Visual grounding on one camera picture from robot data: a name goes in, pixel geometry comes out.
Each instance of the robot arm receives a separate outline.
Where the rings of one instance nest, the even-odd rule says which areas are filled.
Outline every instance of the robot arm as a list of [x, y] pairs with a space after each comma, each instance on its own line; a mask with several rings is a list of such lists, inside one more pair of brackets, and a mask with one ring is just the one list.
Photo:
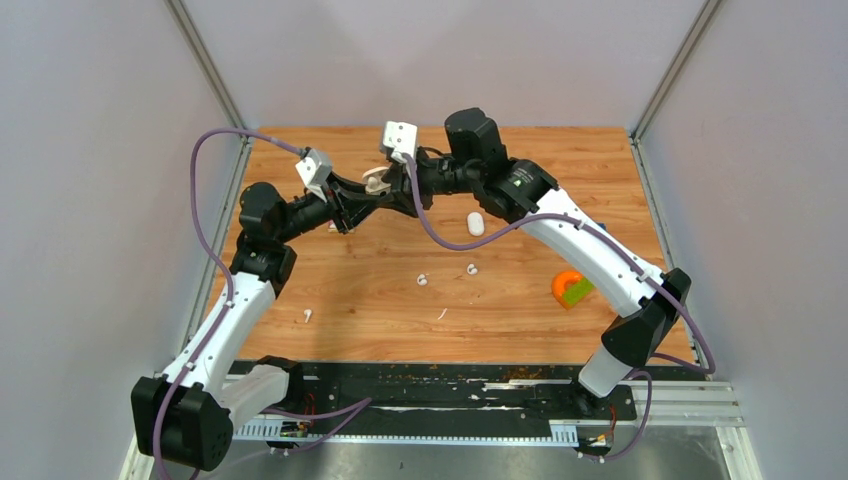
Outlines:
[[[397, 133], [398, 125], [389, 122], [386, 131]], [[664, 274], [639, 258], [599, 228], [539, 165], [510, 158], [497, 125], [480, 109], [452, 114], [445, 121], [445, 131], [449, 155], [429, 159], [416, 151], [422, 206], [429, 208], [433, 194], [472, 193], [489, 214], [510, 223], [522, 220], [522, 230], [556, 251], [601, 291], [618, 317], [601, 336], [601, 345], [581, 370], [579, 382], [591, 396], [606, 397], [634, 368], [647, 363], [677, 320], [677, 310], [651, 281], [683, 303], [691, 286], [689, 276], [680, 269]], [[387, 141], [384, 134], [383, 150], [390, 160], [399, 156], [395, 148], [415, 145], [414, 138], [402, 140]], [[578, 223], [550, 219], [551, 214], [566, 214]], [[526, 221], [543, 215], [547, 217]], [[594, 234], [583, 228], [586, 225], [593, 227]], [[605, 242], [618, 246], [644, 273], [637, 275]]]
[[[429, 209], [435, 195], [473, 194], [493, 216], [516, 222], [527, 217], [567, 213], [574, 226], [544, 218], [521, 228], [556, 251], [583, 273], [610, 301], [618, 317], [601, 336], [601, 346], [581, 370], [579, 383], [589, 397], [606, 397], [632, 369], [644, 366], [677, 319], [677, 311], [644, 280], [650, 277], [680, 302], [691, 281], [679, 269], [664, 274], [599, 228], [575, 205], [547, 172], [530, 160], [510, 158], [495, 122], [480, 109], [454, 113], [445, 121], [451, 151], [430, 158], [417, 145], [417, 128], [387, 122], [381, 151], [390, 166], [366, 173], [366, 182], [344, 179], [332, 171], [329, 157], [307, 148], [296, 170], [304, 196], [285, 201], [268, 183], [247, 187], [239, 204], [242, 232], [230, 272], [233, 297], [225, 290], [200, 331], [163, 374], [142, 377], [131, 400], [139, 450], [151, 455], [153, 425], [165, 392], [184, 368], [189, 373], [176, 386], [166, 406], [162, 427], [163, 457], [202, 470], [220, 464], [233, 432], [269, 405], [299, 407], [304, 396], [303, 371], [296, 362], [265, 357], [238, 382], [223, 388], [238, 350], [259, 317], [288, 281], [297, 255], [286, 245], [303, 233], [333, 222], [347, 233], [378, 208], [418, 217], [407, 168], [414, 161], [418, 198]], [[618, 245], [645, 272], [637, 277], [607, 245], [590, 235], [589, 225]], [[225, 305], [228, 314], [209, 343], [203, 338]], [[203, 355], [189, 362], [194, 352]]]

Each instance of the small white piece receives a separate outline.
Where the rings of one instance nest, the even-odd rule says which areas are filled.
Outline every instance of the small white piece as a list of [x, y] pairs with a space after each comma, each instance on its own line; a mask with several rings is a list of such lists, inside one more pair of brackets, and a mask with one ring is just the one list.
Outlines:
[[483, 222], [483, 215], [480, 212], [471, 212], [466, 218], [468, 223], [468, 233], [475, 237], [482, 236], [486, 232], [486, 223]]
[[389, 167], [376, 167], [362, 174], [362, 182], [365, 184], [365, 193], [368, 195], [379, 195], [388, 192], [392, 186], [383, 181], [383, 175], [389, 171]]
[[[330, 232], [330, 233], [339, 233], [339, 229], [336, 228], [336, 222], [334, 222], [332, 220], [327, 222], [327, 231]], [[354, 232], [356, 232], [355, 228], [351, 228], [350, 230], [347, 231], [348, 234], [351, 234], [351, 233], [354, 233]]]

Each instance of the green block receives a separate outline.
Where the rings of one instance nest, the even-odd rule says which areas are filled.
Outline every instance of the green block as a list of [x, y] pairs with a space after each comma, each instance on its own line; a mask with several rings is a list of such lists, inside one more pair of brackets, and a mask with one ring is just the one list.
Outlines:
[[577, 305], [577, 302], [583, 300], [583, 297], [589, 294], [592, 290], [595, 289], [595, 286], [592, 285], [592, 282], [589, 281], [588, 278], [583, 277], [579, 282], [574, 285], [568, 287], [568, 290], [562, 294], [562, 299], [568, 304], [569, 307], [573, 307]]

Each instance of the white debris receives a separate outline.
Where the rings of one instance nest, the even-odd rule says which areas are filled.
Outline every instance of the white debris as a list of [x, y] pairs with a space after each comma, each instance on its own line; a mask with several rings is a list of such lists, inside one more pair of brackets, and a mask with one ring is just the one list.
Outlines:
[[468, 223], [468, 233], [475, 237], [483, 235], [483, 232], [486, 231], [486, 223], [483, 222], [483, 215], [480, 215], [480, 212], [469, 213], [466, 222]]

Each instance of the gray floor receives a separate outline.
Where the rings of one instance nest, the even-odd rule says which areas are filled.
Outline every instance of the gray floor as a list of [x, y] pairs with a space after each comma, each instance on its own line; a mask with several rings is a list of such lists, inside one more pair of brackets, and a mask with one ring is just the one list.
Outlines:
[[[634, 429], [620, 427], [624, 445]], [[467, 480], [558, 478], [729, 479], [715, 430], [706, 427], [652, 427], [627, 457], [595, 465], [571, 449], [552, 447], [456, 447], [328, 443], [288, 458], [260, 455], [232, 465], [253, 452], [268, 451], [261, 442], [236, 442], [224, 463], [200, 478], [297, 480]], [[175, 479], [188, 471], [171, 466]]]

